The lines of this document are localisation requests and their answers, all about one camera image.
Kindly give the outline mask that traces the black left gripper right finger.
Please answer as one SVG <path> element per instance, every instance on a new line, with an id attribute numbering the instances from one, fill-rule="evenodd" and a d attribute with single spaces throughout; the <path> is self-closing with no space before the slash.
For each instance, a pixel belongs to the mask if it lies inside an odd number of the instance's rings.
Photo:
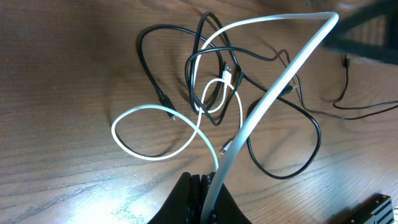
<path id="1" fill-rule="evenodd" d="M 201 176 L 200 182 L 200 211 L 202 212 L 205 198 L 212 183 L 215 172 L 210 172 L 207 175 Z M 217 224 L 251 224 L 248 218 L 239 209 L 237 203 L 234 201 L 232 195 L 222 185 L 217 196 L 214 208 L 210 213 L 208 223 Z"/>

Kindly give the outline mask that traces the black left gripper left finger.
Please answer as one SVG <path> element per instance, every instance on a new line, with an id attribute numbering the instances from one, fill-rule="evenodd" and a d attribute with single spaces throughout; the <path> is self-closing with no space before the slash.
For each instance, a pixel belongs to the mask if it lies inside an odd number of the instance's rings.
<path id="1" fill-rule="evenodd" d="M 201 180 L 184 172 L 163 206 L 148 224 L 194 224 L 200 222 Z"/>

